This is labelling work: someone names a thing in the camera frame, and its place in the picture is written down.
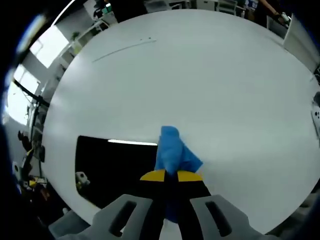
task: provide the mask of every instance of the table surface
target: table surface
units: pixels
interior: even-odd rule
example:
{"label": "table surface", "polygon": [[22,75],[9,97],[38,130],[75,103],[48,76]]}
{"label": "table surface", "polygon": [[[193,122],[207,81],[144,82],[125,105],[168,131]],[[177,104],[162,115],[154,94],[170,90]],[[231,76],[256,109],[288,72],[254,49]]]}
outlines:
{"label": "table surface", "polygon": [[311,78],[281,39],[240,17],[183,9],[130,19],[95,36],[62,77],[44,124],[44,173],[91,223],[99,209],[75,185],[78,136],[156,143],[161,126],[176,126],[211,194],[266,233],[320,176]]}

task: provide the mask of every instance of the chair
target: chair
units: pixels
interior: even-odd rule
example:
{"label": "chair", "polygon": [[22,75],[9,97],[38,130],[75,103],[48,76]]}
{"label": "chair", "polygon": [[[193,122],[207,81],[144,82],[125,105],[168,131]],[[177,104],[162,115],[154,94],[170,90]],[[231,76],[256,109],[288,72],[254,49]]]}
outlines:
{"label": "chair", "polygon": [[289,29],[285,35],[283,47],[312,73],[320,63],[319,51],[305,28],[294,15],[292,15]]}
{"label": "chair", "polygon": [[266,29],[270,30],[282,39],[285,39],[288,32],[288,29],[285,26],[281,25],[269,16],[266,16]]}
{"label": "chair", "polygon": [[149,0],[144,2],[144,6],[149,14],[159,11],[182,9],[181,3],[170,6],[168,0]]}
{"label": "chair", "polygon": [[236,7],[238,2],[235,0],[218,0],[216,10],[218,12],[233,14],[236,16]]}

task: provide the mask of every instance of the white cabinet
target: white cabinet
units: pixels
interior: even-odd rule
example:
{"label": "white cabinet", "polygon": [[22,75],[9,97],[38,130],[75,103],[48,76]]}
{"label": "white cabinet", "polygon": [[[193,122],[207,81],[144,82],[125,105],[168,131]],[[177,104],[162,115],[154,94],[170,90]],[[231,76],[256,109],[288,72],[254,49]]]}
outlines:
{"label": "white cabinet", "polygon": [[196,8],[215,11],[215,4],[217,0],[196,0]]}

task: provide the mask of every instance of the window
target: window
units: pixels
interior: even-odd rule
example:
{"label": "window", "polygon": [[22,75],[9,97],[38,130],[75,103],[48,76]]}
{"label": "window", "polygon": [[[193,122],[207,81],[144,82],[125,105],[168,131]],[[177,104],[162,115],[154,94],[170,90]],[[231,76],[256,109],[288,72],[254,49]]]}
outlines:
{"label": "window", "polygon": [[[35,93],[39,83],[38,80],[28,72],[21,64],[16,68],[13,77],[31,93]],[[15,85],[10,83],[7,92],[7,112],[17,122],[26,125],[28,121],[27,108],[31,105],[32,97]]]}
{"label": "window", "polygon": [[51,26],[34,42],[30,51],[46,68],[49,68],[68,44],[68,40],[59,29]]}

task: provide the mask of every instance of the blue cloth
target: blue cloth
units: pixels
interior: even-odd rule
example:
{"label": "blue cloth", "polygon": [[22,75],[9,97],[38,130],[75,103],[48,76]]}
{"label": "blue cloth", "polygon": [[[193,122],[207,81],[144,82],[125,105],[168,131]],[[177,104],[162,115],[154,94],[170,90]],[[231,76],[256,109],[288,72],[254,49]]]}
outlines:
{"label": "blue cloth", "polygon": [[[195,173],[203,162],[194,155],[179,137],[179,131],[174,126],[162,126],[158,142],[154,170],[165,169],[169,175],[178,170]],[[167,196],[165,218],[178,223],[176,208],[177,202]]]}

